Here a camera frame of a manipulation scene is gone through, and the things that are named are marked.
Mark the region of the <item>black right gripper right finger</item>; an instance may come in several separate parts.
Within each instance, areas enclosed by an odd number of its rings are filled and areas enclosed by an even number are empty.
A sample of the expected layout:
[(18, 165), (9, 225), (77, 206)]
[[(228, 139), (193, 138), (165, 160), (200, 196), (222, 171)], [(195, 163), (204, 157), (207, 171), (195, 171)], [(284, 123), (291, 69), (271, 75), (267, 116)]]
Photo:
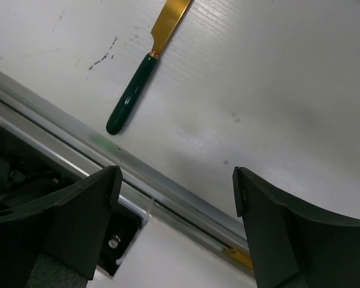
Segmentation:
[(233, 171), (258, 287), (360, 287), (360, 220), (310, 204), (244, 167)]

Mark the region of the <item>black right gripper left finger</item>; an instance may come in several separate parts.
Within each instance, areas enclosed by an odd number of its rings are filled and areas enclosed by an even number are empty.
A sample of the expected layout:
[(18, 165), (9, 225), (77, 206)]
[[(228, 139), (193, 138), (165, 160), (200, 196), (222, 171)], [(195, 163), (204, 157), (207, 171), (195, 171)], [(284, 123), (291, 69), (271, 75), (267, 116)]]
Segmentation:
[(68, 187), (0, 211), (0, 287), (25, 287), (40, 255), (92, 280), (122, 172), (108, 166)]

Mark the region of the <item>gold knife green handle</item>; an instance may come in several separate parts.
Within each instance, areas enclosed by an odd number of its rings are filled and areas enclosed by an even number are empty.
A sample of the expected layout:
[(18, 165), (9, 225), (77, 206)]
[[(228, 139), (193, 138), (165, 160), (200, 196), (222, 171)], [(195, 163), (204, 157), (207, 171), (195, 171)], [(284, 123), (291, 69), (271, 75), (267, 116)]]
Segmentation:
[(151, 51), (141, 61), (107, 120), (106, 131), (109, 134), (118, 134), (127, 123), (159, 62), (160, 56), (190, 4), (191, 0), (167, 0), (165, 2), (151, 29), (153, 39)]

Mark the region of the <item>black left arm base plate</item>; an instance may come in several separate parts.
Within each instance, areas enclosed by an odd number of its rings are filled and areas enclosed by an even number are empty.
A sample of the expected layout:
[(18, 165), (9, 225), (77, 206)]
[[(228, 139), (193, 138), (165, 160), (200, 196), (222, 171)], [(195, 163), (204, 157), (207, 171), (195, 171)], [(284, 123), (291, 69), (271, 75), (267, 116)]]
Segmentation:
[[(0, 128), (0, 211), (30, 202), (80, 180)], [(118, 202), (109, 220), (97, 266), (114, 275), (118, 260), (141, 226), (141, 218)]]

